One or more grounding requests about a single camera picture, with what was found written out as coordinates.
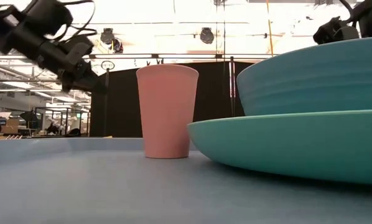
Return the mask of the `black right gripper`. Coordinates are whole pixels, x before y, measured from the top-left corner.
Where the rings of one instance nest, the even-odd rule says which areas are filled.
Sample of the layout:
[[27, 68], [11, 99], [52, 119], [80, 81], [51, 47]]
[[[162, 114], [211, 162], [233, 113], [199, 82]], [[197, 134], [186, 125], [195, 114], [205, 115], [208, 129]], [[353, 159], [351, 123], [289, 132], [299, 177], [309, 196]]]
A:
[[342, 21], [339, 17], [331, 18], [313, 35], [314, 41], [319, 45], [359, 38], [357, 28], [349, 26], [347, 21]]

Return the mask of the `black round ceiling device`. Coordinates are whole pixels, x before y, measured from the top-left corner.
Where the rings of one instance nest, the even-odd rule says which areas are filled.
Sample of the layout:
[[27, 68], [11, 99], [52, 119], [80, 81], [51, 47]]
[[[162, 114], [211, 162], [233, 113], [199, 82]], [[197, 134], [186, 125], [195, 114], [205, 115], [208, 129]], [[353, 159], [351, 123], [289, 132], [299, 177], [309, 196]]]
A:
[[203, 27], [200, 33], [200, 40], [204, 44], [212, 44], [214, 41], [214, 35], [210, 27]]
[[100, 35], [100, 41], [104, 43], [109, 51], [112, 51], [114, 54], [123, 53], [123, 44], [122, 42], [114, 36], [113, 28], [104, 28], [103, 32]]

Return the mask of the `thin black double pole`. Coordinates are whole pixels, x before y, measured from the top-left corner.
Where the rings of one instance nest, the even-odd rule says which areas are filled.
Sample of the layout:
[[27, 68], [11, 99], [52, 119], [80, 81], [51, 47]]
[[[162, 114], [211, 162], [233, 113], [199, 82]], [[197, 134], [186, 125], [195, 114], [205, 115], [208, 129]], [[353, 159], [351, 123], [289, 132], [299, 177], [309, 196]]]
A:
[[231, 116], [235, 116], [235, 70], [234, 70], [234, 57], [230, 57], [229, 62], [230, 68], [230, 104], [231, 104]]

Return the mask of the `teal green plate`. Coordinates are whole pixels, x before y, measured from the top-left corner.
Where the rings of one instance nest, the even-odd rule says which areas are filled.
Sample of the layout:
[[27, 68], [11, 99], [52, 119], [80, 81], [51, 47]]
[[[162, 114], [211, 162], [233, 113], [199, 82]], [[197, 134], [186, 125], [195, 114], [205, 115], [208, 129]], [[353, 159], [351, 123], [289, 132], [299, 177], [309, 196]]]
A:
[[187, 129], [195, 147], [221, 164], [372, 185], [372, 110], [212, 119]]

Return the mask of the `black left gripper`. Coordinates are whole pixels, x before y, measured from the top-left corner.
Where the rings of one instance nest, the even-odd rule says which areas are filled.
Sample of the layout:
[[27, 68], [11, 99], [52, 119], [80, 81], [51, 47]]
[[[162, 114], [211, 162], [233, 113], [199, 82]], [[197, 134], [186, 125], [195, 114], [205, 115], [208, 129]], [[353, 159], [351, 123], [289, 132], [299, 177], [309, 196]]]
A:
[[68, 63], [59, 43], [44, 42], [39, 48], [38, 66], [57, 75], [62, 82], [62, 92], [71, 90], [106, 93], [107, 87], [83, 58], [76, 64]]

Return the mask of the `black curtain partition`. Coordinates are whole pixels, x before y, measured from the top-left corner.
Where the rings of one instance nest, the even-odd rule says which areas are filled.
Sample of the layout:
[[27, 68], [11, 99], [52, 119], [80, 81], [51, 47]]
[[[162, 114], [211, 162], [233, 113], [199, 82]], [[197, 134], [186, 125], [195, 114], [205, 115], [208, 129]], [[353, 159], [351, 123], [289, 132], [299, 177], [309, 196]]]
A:
[[[194, 121], [229, 118], [230, 68], [228, 62], [176, 64], [199, 73]], [[109, 75], [107, 136], [118, 138], [142, 137], [141, 113], [136, 72], [139, 68], [111, 72]], [[105, 76], [100, 76], [105, 84]], [[91, 136], [103, 136], [105, 94], [91, 97]], [[235, 97], [235, 116], [243, 116], [239, 97]]]

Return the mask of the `cardboard box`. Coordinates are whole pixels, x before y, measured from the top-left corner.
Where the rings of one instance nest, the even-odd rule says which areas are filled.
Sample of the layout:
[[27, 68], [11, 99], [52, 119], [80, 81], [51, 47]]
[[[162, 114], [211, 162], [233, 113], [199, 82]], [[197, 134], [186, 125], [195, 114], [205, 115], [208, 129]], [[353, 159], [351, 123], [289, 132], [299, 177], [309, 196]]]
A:
[[1, 133], [3, 134], [16, 134], [19, 129], [19, 120], [18, 119], [8, 119], [5, 125], [1, 126]]

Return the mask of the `blue serving tray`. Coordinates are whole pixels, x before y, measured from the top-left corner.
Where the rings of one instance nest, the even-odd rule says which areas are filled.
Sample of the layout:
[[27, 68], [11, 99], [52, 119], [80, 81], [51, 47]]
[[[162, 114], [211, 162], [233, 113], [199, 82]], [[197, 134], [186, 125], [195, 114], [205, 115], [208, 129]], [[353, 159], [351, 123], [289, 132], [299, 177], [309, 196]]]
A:
[[0, 140], [0, 224], [372, 224], [372, 186], [145, 158], [139, 139]]

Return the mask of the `long horizontal ceiling rail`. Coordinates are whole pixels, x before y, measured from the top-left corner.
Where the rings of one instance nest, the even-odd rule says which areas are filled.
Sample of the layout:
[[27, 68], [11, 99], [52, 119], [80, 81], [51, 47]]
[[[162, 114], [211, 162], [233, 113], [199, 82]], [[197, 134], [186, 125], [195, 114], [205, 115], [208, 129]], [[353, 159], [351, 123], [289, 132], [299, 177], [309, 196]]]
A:
[[84, 59], [150, 59], [150, 58], [185, 58], [185, 59], [221, 59], [238, 58], [251, 60], [264, 60], [272, 57], [271, 54], [90, 54]]

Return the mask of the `blue bowl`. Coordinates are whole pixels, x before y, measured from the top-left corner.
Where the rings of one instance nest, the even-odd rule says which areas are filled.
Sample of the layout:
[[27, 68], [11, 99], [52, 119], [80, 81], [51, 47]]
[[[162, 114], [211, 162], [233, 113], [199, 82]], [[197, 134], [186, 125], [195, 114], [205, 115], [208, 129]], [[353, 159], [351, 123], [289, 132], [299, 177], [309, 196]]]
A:
[[372, 37], [316, 45], [245, 68], [245, 115], [372, 110]]

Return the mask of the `distant black workstation frame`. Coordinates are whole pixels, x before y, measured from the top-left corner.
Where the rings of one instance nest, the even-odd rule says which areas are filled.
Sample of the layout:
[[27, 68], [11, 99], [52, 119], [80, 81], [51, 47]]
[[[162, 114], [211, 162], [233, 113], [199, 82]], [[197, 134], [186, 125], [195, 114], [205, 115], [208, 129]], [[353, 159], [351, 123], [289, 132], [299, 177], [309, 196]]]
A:
[[89, 136], [91, 113], [87, 109], [73, 106], [36, 107], [34, 112], [39, 118], [38, 136]]

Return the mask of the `pink cup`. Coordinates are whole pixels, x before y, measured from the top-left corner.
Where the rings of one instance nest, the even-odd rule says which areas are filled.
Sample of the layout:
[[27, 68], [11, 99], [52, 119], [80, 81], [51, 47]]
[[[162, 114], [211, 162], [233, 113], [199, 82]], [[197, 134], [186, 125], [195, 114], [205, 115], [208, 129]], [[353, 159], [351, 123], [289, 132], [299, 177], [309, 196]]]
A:
[[136, 72], [145, 156], [188, 157], [187, 125], [193, 122], [199, 73], [176, 64], [150, 65]]

